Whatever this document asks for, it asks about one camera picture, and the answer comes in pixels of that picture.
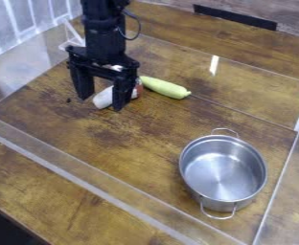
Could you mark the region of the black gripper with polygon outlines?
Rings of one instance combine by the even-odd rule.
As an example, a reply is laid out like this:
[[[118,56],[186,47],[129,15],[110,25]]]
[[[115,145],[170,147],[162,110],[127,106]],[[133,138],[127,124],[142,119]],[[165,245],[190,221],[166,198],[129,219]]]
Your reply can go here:
[[[68,67],[78,97],[87,100],[95,93],[94,78],[114,80],[113,107],[121,111],[133,100],[139,62],[127,54],[125,45],[106,47],[68,46]]]

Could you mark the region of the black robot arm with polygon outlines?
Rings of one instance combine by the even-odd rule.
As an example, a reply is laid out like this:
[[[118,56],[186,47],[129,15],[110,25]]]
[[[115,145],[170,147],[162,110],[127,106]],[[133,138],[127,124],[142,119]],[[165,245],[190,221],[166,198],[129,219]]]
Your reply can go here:
[[[131,102],[138,80],[139,62],[127,56],[126,16],[139,22],[127,10],[131,0],[80,0],[86,46],[70,45],[68,69],[78,97],[95,94],[95,78],[114,82],[113,107],[121,111]]]

